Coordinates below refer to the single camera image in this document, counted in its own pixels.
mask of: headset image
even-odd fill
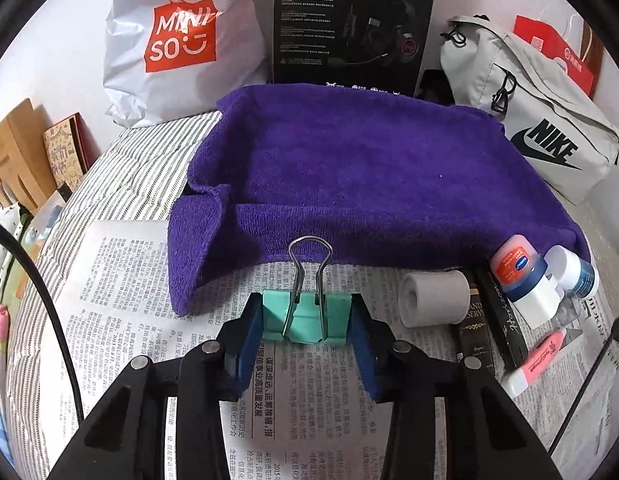
[[[342,68],[409,63],[422,48],[416,40],[418,27],[416,9],[409,0],[374,2],[359,10],[352,4],[341,37],[347,50],[358,54],[358,59],[330,56],[327,65]]]

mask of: roll of tape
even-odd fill
[[[407,327],[460,323],[469,310],[469,284],[459,270],[410,272],[400,285],[398,310]]]

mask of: white plastic bag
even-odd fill
[[[113,0],[104,86],[121,126],[207,112],[232,90],[266,82],[251,0]]]

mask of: bed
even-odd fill
[[[91,222],[168,218],[170,206],[185,184],[189,160],[219,119],[220,113],[212,112],[120,134],[84,178],[38,257],[38,268],[52,297],[57,297],[67,279],[81,237]],[[588,237],[613,316],[618,316],[619,258],[587,205],[565,203],[565,207]],[[40,383],[45,380],[40,376],[39,359],[45,320],[42,303],[29,284],[10,329],[6,402],[16,470],[22,478],[31,480],[46,478],[50,467],[39,423]],[[619,370],[606,380],[618,389]],[[619,420],[608,422],[615,439]],[[611,442],[603,447],[608,449]]]

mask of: white wall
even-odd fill
[[[80,112],[102,152],[121,128],[105,110],[104,23],[112,0],[47,0],[0,60],[0,121],[29,97],[51,121]]]
[[[423,58],[424,67],[432,68],[440,65],[440,46],[443,44],[440,33],[448,30],[447,19],[458,14],[465,16],[486,14],[490,20],[508,30],[513,30],[517,14],[542,20],[563,34],[574,50],[578,52],[580,49],[583,19],[567,0],[434,0]]]
[[[607,53],[603,57],[594,102],[619,129],[619,69]],[[619,164],[592,190],[587,200],[598,212],[609,241],[619,252]]]

